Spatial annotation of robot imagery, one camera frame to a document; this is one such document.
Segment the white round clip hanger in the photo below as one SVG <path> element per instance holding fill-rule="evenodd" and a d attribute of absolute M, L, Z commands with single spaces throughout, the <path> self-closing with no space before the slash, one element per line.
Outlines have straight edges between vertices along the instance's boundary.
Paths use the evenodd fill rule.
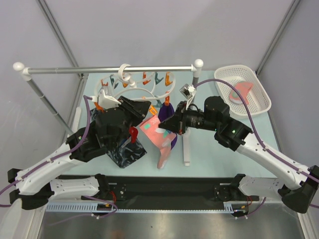
<path fill-rule="evenodd" d="M 166 106 L 170 103 L 170 95 L 173 92 L 176 84 L 175 76 L 172 72 L 166 72 L 165 76 L 159 78 L 158 72 L 146 73 L 142 72 L 142 78 L 139 81 L 134 79 L 135 73 L 123 72 L 120 76 L 118 73 L 111 74 L 97 81 L 94 88 L 95 93 L 99 92 L 102 87 L 108 87 L 109 95 L 119 101 L 119 97 L 126 92 L 141 91 L 146 93 L 145 96 L 135 97 L 133 101 L 155 101 L 156 105 L 151 105 L 149 111 L 156 115 L 157 109 L 160 109 L 163 104 Z M 94 103 L 96 109 L 105 110 Z"/>

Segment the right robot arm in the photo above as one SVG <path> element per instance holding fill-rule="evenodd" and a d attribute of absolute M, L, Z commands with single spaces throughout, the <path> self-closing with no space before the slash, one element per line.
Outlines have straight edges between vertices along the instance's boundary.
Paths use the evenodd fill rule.
<path fill-rule="evenodd" d="M 189 127 L 214 131 L 220 145 L 251 158 L 276 176 L 271 179 L 236 175 L 230 187 L 234 199 L 280 199 L 291 210 L 306 213 L 319 188 L 318 166 L 307 167 L 274 150 L 255 131 L 232 118 L 229 111 L 229 106 L 217 96 L 208 97 L 202 111 L 187 109 L 186 102 L 180 102 L 175 113 L 159 127 L 178 134 L 184 134 Z"/>

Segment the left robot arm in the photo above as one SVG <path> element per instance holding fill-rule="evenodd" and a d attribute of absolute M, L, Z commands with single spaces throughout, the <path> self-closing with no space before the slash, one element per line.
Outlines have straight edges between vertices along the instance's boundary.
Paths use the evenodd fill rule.
<path fill-rule="evenodd" d="M 146 154 L 137 138 L 137 126 L 147 116 L 151 103 L 123 96 L 119 103 L 112 108 L 87 109 L 86 126 L 70 135 L 51 155 L 28 169 L 9 170 L 8 182 L 15 186 L 9 194 L 10 203 L 20 199 L 23 209 L 33 210 L 59 198 L 107 198 L 110 187 L 105 175 L 63 180 L 58 177 L 102 155 L 126 168 Z"/>

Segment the santa christmas sock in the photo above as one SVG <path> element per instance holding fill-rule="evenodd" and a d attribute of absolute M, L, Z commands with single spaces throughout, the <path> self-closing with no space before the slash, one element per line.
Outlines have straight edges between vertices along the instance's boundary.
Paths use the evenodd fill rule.
<path fill-rule="evenodd" d="M 138 137 L 139 131 L 134 126 L 129 128 L 129 134 L 131 136 L 131 143 L 135 143 Z"/>

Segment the pink sock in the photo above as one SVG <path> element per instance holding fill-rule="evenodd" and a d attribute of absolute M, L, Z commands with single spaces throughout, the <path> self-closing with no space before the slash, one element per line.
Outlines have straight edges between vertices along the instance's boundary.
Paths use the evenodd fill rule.
<path fill-rule="evenodd" d="M 160 119 L 157 115 L 153 115 L 142 122 L 140 130 L 160 150 L 157 168 L 162 169 L 170 156 L 171 143 L 176 138 L 176 134 L 166 129 L 159 128 L 159 124 Z"/>
<path fill-rule="evenodd" d="M 249 105 L 247 96 L 249 92 L 252 90 L 252 88 L 253 88 L 253 83 L 246 82 L 246 81 L 240 81 L 235 85 L 235 89 L 240 93 L 240 95 L 242 96 L 242 98 L 244 99 L 247 105 Z M 235 104 L 243 103 L 239 95 L 234 90 L 231 91 L 229 95 L 229 100 Z"/>

